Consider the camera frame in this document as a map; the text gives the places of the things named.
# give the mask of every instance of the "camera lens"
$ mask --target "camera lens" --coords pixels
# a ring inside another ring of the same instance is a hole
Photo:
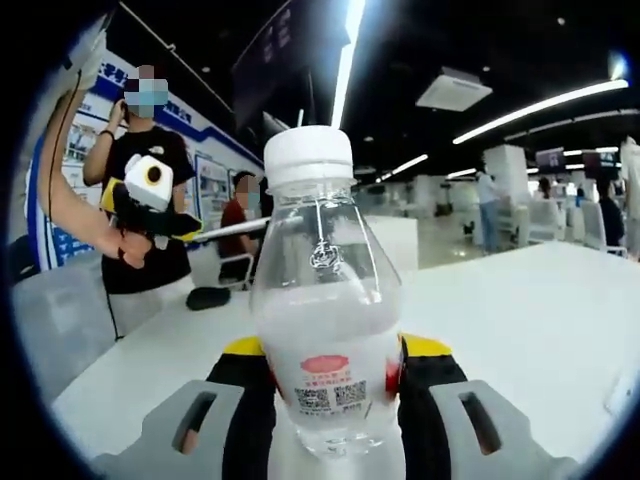
[[[156,183],[158,180],[160,180],[161,176],[162,176],[162,172],[160,171],[160,168],[158,168],[158,167],[151,167],[147,171],[147,178],[149,179],[149,181],[151,183]]]

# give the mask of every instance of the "monitor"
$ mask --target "monitor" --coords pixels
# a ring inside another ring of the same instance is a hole
[[[611,152],[599,153],[593,150],[582,153],[586,178],[597,179],[604,175],[612,181],[617,180],[618,167],[616,166],[616,161],[616,154]]]
[[[538,172],[542,174],[564,172],[564,149],[560,147],[536,152],[536,164],[538,165]]]

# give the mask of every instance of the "white pillar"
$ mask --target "white pillar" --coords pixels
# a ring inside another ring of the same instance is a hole
[[[513,145],[500,145],[484,152],[487,173],[496,177],[496,183],[514,204],[526,203],[529,194],[527,159],[524,150]]]

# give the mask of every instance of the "white bottle cap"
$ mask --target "white bottle cap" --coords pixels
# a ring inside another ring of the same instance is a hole
[[[309,125],[271,138],[264,147],[269,188],[301,181],[353,180],[349,137],[336,128]]]

